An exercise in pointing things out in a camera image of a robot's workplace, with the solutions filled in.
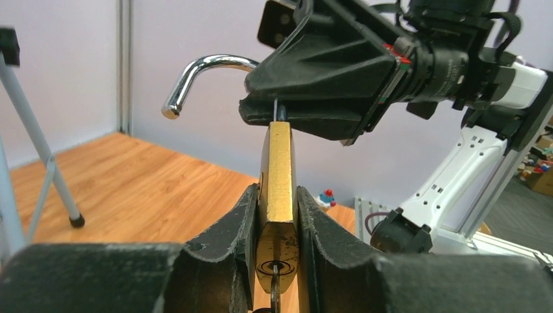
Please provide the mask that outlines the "large brass padlock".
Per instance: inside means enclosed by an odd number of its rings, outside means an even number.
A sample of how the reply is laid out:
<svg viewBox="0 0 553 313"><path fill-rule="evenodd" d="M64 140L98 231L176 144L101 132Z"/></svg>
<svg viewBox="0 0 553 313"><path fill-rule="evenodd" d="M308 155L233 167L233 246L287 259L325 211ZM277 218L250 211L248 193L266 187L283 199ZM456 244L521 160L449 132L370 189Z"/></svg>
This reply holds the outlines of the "large brass padlock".
<svg viewBox="0 0 553 313"><path fill-rule="evenodd" d="M258 62L237 55L200 57L187 64L161 112L168 119L180 117L197 76L216 68L253 71ZM269 126L262 151L258 187L256 274L266 293L287 291L299 267L299 210L296 196L293 137L286 108L277 98L270 101Z"/></svg>

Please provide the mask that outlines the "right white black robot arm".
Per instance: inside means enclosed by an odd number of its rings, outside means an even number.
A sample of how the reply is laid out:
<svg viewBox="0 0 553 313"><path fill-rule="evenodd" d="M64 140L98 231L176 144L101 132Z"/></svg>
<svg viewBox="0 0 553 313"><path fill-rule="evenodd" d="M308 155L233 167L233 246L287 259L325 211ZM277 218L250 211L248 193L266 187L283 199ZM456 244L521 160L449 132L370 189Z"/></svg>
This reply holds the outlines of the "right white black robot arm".
<svg viewBox="0 0 553 313"><path fill-rule="evenodd" d="M273 48L245 80L249 125L282 114L291 127L349 146L390 105L423 119L450 100L464 110L458 143L428 181L372 231L383 252L428 252L448 210L480 171L528 142L552 105L552 73L507 51L521 29L492 1L278 1L258 40Z"/></svg>

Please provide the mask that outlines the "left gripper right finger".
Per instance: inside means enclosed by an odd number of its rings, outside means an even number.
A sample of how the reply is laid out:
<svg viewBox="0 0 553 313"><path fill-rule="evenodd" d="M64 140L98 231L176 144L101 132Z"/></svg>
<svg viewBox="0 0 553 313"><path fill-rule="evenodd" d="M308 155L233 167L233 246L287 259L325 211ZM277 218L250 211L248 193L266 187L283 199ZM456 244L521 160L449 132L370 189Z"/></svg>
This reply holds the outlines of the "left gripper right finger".
<svg viewBox="0 0 553 313"><path fill-rule="evenodd" d="M551 312L552 275L520 256L384 254L298 187L301 312Z"/></svg>

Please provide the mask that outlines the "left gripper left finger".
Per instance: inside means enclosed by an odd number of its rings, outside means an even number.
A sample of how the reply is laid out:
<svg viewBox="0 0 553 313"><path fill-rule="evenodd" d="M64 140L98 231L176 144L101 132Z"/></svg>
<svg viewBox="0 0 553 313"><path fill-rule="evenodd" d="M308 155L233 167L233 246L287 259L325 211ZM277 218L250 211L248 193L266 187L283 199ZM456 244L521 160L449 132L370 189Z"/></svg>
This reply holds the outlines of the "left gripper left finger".
<svg viewBox="0 0 553 313"><path fill-rule="evenodd" d="M35 244L1 271L2 312L247 312L258 187L181 243Z"/></svg>

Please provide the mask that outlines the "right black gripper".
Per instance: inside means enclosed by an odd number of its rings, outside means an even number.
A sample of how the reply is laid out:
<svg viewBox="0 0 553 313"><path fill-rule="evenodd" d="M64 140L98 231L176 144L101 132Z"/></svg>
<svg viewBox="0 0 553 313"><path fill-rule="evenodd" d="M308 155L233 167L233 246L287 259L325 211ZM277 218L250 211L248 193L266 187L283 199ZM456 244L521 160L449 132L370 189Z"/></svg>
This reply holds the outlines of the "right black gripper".
<svg viewBox="0 0 553 313"><path fill-rule="evenodd" d="M353 145L395 102L421 103L429 118L460 89L473 33L462 25L467 1L410 1L390 10L413 31L364 1L299 1L296 28L245 78L239 115L250 126L275 120L275 101L300 132ZM354 99L356 112L334 99Z"/></svg>

